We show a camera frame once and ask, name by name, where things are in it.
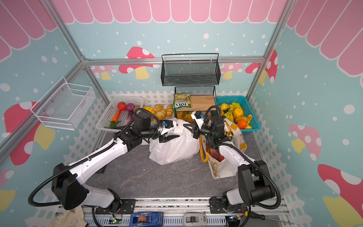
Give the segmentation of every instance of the snack bag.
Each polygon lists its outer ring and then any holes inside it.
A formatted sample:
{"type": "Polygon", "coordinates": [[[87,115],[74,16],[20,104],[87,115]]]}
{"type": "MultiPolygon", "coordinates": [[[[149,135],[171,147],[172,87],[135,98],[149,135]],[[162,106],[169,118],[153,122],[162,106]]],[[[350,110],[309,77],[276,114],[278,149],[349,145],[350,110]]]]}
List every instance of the snack bag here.
{"type": "Polygon", "coordinates": [[[191,108],[190,94],[177,94],[175,95],[173,110],[180,109],[182,107],[191,108]]]}

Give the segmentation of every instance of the carrot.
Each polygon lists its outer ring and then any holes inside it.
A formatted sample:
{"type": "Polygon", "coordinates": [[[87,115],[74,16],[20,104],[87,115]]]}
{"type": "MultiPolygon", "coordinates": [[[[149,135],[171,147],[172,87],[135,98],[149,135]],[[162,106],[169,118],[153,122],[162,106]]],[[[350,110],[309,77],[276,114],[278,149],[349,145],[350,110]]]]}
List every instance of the carrot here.
{"type": "Polygon", "coordinates": [[[117,119],[118,119],[118,117],[120,116],[120,113],[121,113],[121,110],[117,111],[117,112],[116,112],[116,114],[114,115],[114,117],[112,118],[112,120],[111,120],[111,121],[113,121],[113,122],[117,122],[117,119]]]}

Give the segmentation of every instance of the gray floor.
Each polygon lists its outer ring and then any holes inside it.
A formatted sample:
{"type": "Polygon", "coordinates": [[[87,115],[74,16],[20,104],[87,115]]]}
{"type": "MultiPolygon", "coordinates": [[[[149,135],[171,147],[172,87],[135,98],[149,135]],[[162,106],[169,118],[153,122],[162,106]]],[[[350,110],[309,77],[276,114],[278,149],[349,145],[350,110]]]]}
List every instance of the gray floor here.
{"type": "MultiPolygon", "coordinates": [[[[103,144],[111,140],[107,134],[103,144]]],[[[244,135],[246,154],[260,160],[252,134],[244,135]]],[[[159,165],[149,159],[149,146],[135,149],[111,161],[103,174],[94,174],[88,185],[113,189],[120,197],[138,196],[221,196],[237,187],[237,177],[213,180],[208,163],[200,154],[187,160],[159,165]]]]}

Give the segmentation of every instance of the blue plastic basket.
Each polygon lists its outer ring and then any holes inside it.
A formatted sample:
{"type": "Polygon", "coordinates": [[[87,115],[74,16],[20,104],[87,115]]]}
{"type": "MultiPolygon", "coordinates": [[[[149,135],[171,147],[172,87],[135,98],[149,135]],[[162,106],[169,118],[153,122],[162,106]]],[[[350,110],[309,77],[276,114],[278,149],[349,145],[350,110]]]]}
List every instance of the blue plastic basket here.
{"type": "Polygon", "coordinates": [[[260,125],[259,125],[247,99],[244,96],[218,96],[215,101],[217,103],[217,106],[222,105],[223,103],[231,104],[233,102],[237,102],[241,105],[241,107],[243,109],[243,116],[247,117],[250,114],[252,115],[252,120],[249,124],[252,127],[252,129],[241,129],[241,132],[243,135],[250,134],[252,131],[256,131],[256,130],[260,129],[260,125]]]}

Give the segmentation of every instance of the wooden board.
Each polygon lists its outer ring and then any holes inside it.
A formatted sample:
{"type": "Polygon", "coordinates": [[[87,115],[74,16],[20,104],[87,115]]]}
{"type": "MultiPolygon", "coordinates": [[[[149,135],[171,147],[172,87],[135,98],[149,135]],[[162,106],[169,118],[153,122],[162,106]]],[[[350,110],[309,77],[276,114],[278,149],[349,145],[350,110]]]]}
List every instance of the wooden board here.
{"type": "Polygon", "coordinates": [[[190,104],[192,106],[191,108],[182,107],[176,111],[206,111],[216,103],[214,101],[214,96],[190,96],[190,104]]]}

